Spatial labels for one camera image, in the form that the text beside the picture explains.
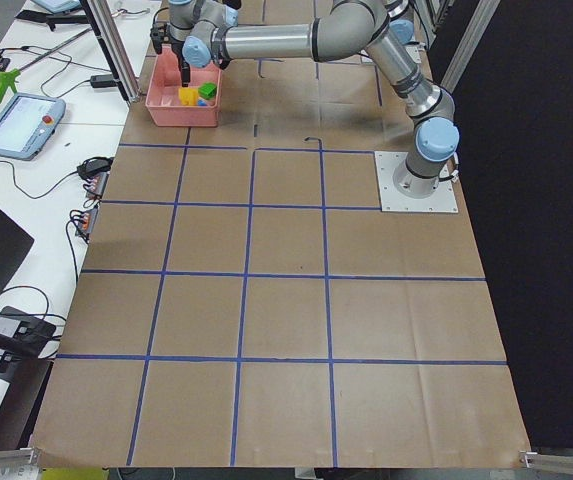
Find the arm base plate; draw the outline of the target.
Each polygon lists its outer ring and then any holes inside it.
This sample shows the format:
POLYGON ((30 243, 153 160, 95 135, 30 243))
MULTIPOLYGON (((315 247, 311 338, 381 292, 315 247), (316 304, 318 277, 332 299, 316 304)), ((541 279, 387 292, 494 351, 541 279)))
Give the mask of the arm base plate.
POLYGON ((407 155, 399 151, 374 152, 381 211, 457 214, 459 208, 448 168, 444 166, 437 177, 422 179, 407 168, 407 155))

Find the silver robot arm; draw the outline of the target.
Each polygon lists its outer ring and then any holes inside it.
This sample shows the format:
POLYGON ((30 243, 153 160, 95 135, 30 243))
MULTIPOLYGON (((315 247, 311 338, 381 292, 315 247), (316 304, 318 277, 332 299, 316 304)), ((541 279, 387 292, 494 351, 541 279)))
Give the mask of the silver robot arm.
POLYGON ((412 147, 393 175, 395 187, 414 198, 431 195, 456 156, 460 133, 450 93, 429 81, 390 27, 383 1, 335 1, 308 24, 241 26, 238 11, 219 1, 172 1, 167 33, 178 56, 203 68, 238 59, 310 58, 317 63, 367 53, 406 104, 414 125, 412 147))
POLYGON ((389 0, 384 2, 389 16, 389 27, 397 39, 408 45, 413 41, 415 26, 414 13, 409 0, 389 0))

